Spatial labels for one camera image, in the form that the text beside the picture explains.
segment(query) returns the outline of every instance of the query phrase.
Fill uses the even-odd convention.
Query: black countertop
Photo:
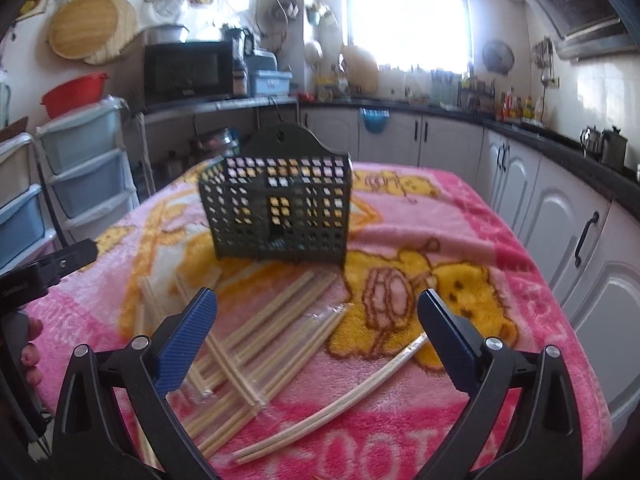
[[[303,108],[309,107],[362,107],[386,108],[419,113],[428,116],[442,117],[451,120],[478,124],[516,140],[542,153],[569,173],[580,178],[596,192],[613,202],[619,203],[637,221],[640,222],[640,184],[635,181],[635,173],[625,168],[619,173],[604,164],[585,157],[580,144],[569,137],[562,136],[552,130],[531,128],[533,132],[507,123],[499,123],[469,112],[445,110],[440,107],[413,105],[403,102],[386,102],[377,100],[336,101],[331,103],[300,103]]]

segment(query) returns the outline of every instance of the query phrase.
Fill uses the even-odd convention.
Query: range hood
[[[561,59],[638,51],[640,0],[525,0]]]

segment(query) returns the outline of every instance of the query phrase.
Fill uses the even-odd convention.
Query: white cabinet door
[[[640,225],[612,204],[564,313],[600,381],[619,433],[640,397]]]
[[[507,141],[494,211],[518,234],[522,228],[542,156],[519,142]]]
[[[275,106],[265,106],[259,108],[260,113],[260,128],[267,126],[274,126],[280,123],[280,116],[286,123],[296,122],[296,107],[295,106],[281,106],[280,113]]]
[[[481,126],[424,116],[421,137],[420,167],[450,171],[470,186],[476,184]]]
[[[306,108],[302,121],[326,147],[358,160],[358,115],[350,108]]]
[[[491,208],[494,208],[495,197],[498,195],[498,188],[500,187],[500,178],[502,177],[500,158],[504,144],[505,140],[503,136],[491,130],[484,131],[484,141],[482,142],[475,189],[476,193],[478,193]]]
[[[372,134],[360,118],[358,160],[417,166],[421,124],[420,115],[391,111],[384,131]]]
[[[542,159],[519,238],[561,306],[593,253],[608,211],[607,199],[557,164]],[[586,229],[594,215],[597,221]],[[576,265],[575,250],[585,229]]]

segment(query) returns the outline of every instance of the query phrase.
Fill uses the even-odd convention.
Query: screw
[[[146,348],[148,344],[149,344],[148,337],[140,335],[133,340],[133,342],[131,343],[131,346],[133,347],[134,350],[142,350],[143,348]]]
[[[84,357],[85,355],[87,355],[88,351],[89,347],[87,345],[78,345],[74,350],[74,355],[76,357]]]
[[[560,357],[560,349],[557,346],[549,345],[545,352],[549,357]]]
[[[490,337],[485,341],[485,344],[491,350],[500,350],[502,348],[502,341],[500,341],[497,337]]]

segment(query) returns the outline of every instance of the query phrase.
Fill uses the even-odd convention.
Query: red bowl
[[[108,78],[106,72],[98,72],[72,79],[44,94],[42,104],[49,117],[55,119],[69,110],[97,103],[104,91],[104,81]]]

